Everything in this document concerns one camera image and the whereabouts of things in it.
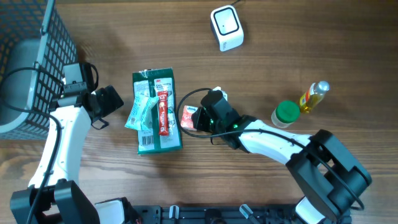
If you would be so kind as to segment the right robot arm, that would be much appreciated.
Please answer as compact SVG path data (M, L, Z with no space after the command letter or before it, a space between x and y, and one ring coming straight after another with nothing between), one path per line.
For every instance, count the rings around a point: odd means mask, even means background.
M337 222L370 186L369 172L331 132L294 134L239 115L219 90L210 90L192 115L195 129L220 137L233 149L269 157L289 170L304 197L294 214L304 223Z

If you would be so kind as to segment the red Nescafe coffee stick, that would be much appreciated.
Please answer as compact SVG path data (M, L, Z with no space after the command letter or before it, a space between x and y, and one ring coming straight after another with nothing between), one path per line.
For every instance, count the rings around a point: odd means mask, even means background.
M167 98L168 91L159 91L157 93L159 97L159 135L169 135L169 122L168 122L168 106Z

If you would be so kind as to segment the red Kleenex tissue pack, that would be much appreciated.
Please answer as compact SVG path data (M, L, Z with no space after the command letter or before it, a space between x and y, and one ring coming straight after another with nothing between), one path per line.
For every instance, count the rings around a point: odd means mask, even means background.
M180 125L183 129L196 131L193 126L192 115L197 111L197 107L185 105Z

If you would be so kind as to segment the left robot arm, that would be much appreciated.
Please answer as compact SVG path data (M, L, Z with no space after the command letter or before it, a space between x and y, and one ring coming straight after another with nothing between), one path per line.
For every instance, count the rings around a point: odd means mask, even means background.
M46 114L49 133L28 188L14 192L10 209L18 223L140 223L127 198L92 204L78 185L81 155L93 123L124 104L113 86L98 86L98 71L88 62L63 68L61 92Z

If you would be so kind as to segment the light green snack pouch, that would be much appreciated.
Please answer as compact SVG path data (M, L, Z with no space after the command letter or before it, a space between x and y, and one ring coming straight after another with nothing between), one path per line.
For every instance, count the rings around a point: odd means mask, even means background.
M158 96L150 97L144 93L136 94L132 110L124 127L137 131L152 129L152 109L158 101Z

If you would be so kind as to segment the green lid jar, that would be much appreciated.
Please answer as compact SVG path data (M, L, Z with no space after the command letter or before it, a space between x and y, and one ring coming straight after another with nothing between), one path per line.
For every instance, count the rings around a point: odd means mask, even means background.
M287 128L296 122L300 116L300 108L293 101L283 101L278 104L271 115L272 123L278 128Z

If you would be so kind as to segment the yellow liquid bottle silver cap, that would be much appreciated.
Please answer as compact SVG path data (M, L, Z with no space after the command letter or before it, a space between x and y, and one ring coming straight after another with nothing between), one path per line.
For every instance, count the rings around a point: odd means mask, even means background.
M319 102L323 100L325 94L330 90L327 81L312 83L310 88L301 96L298 101L301 113L309 113Z

